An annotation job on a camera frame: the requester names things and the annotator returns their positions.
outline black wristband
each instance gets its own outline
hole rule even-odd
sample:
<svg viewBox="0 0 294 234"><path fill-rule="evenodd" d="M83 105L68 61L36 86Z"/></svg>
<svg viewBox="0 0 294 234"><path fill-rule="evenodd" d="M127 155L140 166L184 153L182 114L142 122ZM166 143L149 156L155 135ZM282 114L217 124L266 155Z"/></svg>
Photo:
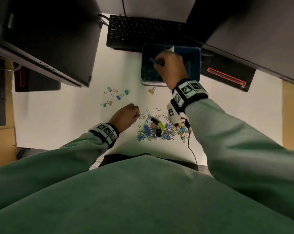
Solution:
<svg viewBox="0 0 294 234"><path fill-rule="evenodd" d="M111 149L119 137L118 129L108 123L100 123L89 129L89 132L100 138L103 143L108 144L108 149Z"/></svg>
<svg viewBox="0 0 294 234"><path fill-rule="evenodd" d="M172 94L171 104L178 113L185 112L189 104L209 97L208 92L199 82L191 79L182 79L178 82Z"/></svg>

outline white desk surface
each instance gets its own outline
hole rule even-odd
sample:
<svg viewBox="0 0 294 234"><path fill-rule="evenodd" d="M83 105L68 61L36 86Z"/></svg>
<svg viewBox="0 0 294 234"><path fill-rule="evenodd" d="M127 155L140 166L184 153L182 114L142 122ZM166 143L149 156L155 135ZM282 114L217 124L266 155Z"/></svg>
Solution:
<svg viewBox="0 0 294 234"><path fill-rule="evenodd" d="M121 107L129 103L139 106L141 113L150 109L152 115L167 115L166 105L172 98L168 88L141 84L141 53L118 51L106 46L108 27L103 26L98 44L93 79L89 88L77 88L62 84L59 91L16 93L13 90L16 141L18 147L56 149L79 137L100 122L107 122ZM281 80L256 71L249 92L237 90L203 75L200 83L209 92L210 98L228 114L249 123L265 135L282 144L282 85ZM131 90L120 101L104 94L107 86L123 92ZM113 100L112 106L99 104ZM178 136L174 141L144 140L138 142L137 125L121 134L114 147L106 153L138 155L151 153L162 158L194 162L187 144ZM207 158L193 134L190 147L197 162L207 165Z"/></svg>

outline keyboard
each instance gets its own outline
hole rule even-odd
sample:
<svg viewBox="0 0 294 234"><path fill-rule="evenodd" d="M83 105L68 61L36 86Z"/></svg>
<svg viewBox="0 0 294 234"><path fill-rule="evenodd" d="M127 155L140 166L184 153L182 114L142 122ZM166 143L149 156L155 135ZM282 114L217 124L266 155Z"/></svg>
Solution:
<svg viewBox="0 0 294 234"><path fill-rule="evenodd" d="M110 15L107 47L142 52L146 43L199 47L199 43L182 36L184 23L140 17Z"/></svg>

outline paper clip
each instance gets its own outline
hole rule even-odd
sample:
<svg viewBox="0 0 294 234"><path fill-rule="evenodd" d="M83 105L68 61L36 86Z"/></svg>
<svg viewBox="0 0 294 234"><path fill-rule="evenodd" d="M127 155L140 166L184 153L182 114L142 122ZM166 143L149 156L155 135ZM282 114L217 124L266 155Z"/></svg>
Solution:
<svg viewBox="0 0 294 234"><path fill-rule="evenodd" d="M107 87L107 90L104 92L104 94L107 94L108 92L111 92L111 88Z"/></svg>
<svg viewBox="0 0 294 234"><path fill-rule="evenodd" d="M116 93L118 93L118 90L113 89L113 93L111 94L111 96L115 95Z"/></svg>
<svg viewBox="0 0 294 234"><path fill-rule="evenodd" d="M117 99L118 100L121 100L121 98L124 96L124 94L120 94L120 95L117 95Z"/></svg>
<svg viewBox="0 0 294 234"><path fill-rule="evenodd" d="M156 90L156 87L153 87L152 90L148 90L148 92L153 95L155 90Z"/></svg>

